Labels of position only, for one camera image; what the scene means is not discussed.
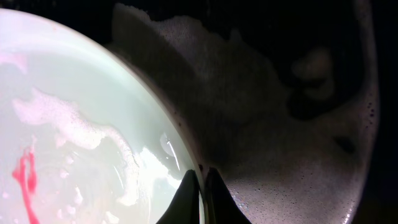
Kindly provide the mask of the mint green plate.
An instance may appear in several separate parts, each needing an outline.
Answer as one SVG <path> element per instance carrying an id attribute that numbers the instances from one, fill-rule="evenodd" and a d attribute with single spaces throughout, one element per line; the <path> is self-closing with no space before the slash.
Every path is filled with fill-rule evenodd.
<path id="1" fill-rule="evenodd" d="M 147 78 L 69 27 L 1 10 L 1 222 L 159 223 L 201 178 Z"/>

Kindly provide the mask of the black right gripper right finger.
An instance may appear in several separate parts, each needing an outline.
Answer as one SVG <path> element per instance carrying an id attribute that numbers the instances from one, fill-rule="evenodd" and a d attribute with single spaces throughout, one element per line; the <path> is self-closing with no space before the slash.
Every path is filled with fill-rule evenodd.
<path id="1" fill-rule="evenodd" d="M 208 221 L 211 224 L 251 224 L 233 200 L 217 169 L 210 167 L 205 182 Z"/>

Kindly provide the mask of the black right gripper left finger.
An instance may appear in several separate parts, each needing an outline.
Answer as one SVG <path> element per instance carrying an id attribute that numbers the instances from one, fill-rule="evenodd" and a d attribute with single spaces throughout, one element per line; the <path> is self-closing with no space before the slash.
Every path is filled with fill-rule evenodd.
<path id="1" fill-rule="evenodd" d="M 168 209 L 157 224 L 199 224 L 199 183 L 194 170 L 186 171 Z"/>

